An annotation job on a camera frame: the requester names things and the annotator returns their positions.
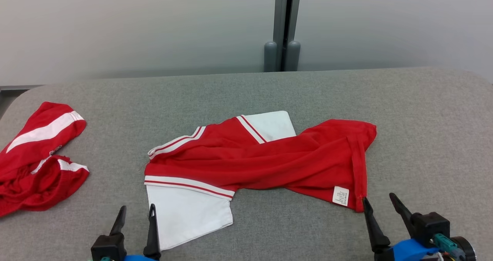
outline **white wall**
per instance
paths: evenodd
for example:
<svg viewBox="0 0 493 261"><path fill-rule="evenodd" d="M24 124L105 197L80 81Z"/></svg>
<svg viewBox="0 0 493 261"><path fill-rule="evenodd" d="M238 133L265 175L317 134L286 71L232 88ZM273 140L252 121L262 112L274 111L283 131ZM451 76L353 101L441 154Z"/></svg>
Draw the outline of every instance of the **white wall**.
<svg viewBox="0 0 493 261"><path fill-rule="evenodd" d="M261 72L275 0L0 0L0 86Z"/></svg>
<svg viewBox="0 0 493 261"><path fill-rule="evenodd" d="M493 83L493 0L300 0L298 70L443 66Z"/></svg>

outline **white label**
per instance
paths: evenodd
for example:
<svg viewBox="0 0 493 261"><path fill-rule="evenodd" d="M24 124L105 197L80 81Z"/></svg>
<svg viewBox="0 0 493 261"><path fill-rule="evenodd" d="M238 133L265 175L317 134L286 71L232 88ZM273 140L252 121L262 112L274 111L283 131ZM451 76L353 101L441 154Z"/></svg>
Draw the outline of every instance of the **white label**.
<svg viewBox="0 0 493 261"><path fill-rule="evenodd" d="M332 196L332 202L340 205L347 206L349 200L349 190L339 186L334 187L334 196Z"/></svg>

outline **gray table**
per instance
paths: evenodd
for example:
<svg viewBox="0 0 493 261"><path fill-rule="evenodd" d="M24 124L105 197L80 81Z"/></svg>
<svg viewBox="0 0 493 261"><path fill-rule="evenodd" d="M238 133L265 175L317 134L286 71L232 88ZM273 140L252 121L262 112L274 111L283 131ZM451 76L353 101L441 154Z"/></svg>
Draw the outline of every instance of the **gray table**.
<svg viewBox="0 0 493 261"><path fill-rule="evenodd" d="M148 228L143 185L146 152L198 125L286 110L297 133L326 119L378 127L368 149L368 197L391 241L406 239L389 192L412 212L451 221L479 259L493 244L493 86L458 70L343 70L94 80L38 87L0 120L0 147L43 101L67 103L87 121L59 154L91 175L46 212L0 218L0 259L90 259L121 205L129 254L141 253ZM163 252L162 260L371 260L362 214L285 189L240 190L234 224Z"/></svg>

